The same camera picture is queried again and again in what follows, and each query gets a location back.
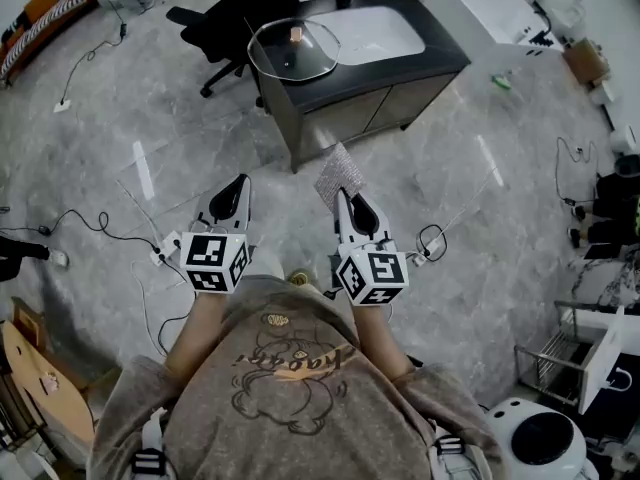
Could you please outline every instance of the green object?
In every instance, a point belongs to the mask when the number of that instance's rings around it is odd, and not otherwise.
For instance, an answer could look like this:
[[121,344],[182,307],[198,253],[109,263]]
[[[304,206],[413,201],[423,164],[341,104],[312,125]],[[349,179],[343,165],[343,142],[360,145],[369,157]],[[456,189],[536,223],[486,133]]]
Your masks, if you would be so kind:
[[507,91],[511,89],[511,82],[509,82],[504,75],[493,75],[491,81],[502,89],[506,89]]

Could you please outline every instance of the strap buckle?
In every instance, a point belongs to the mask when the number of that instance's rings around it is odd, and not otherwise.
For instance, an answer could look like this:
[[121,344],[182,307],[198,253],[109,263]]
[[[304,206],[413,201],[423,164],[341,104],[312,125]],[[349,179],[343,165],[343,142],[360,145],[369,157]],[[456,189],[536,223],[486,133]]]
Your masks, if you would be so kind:
[[464,441],[460,437],[448,435],[436,439],[434,443],[438,455],[461,455],[464,453]]
[[164,476],[167,472],[167,458],[155,448],[140,450],[131,458],[131,472],[134,475]]

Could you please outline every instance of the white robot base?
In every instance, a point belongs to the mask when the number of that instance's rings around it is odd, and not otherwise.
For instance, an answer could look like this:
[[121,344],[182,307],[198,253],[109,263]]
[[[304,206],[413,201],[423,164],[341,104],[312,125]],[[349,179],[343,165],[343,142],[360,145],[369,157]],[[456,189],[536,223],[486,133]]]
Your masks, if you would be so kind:
[[580,429],[564,414],[521,398],[487,413],[510,470],[518,480],[598,480]]

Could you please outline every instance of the gray t-shirt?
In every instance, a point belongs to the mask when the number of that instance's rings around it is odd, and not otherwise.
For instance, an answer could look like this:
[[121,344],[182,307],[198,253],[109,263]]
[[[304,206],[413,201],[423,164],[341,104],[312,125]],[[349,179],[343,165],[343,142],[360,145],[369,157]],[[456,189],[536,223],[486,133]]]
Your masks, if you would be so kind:
[[89,478],[119,480],[150,414],[171,406],[164,443],[180,479],[429,479],[429,420],[480,446],[494,479],[507,478],[482,411],[444,367],[392,383],[326,299],[274,280],[249,291],[184,389],[148,358],[123,371]]

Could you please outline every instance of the bear graphic print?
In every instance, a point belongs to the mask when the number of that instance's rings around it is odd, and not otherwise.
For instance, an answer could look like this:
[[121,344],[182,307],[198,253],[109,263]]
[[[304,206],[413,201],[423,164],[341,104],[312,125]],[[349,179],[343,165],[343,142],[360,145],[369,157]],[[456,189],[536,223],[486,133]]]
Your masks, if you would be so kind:
[[318,339],[317,328],[295,318],[265,313],[253,351],[234,362],[233,408],[247,419],[267,418],[293,434],[322,431],[334,404],[347,396],[347,383],[335,373],[356,357],[350,344],[334,346]]

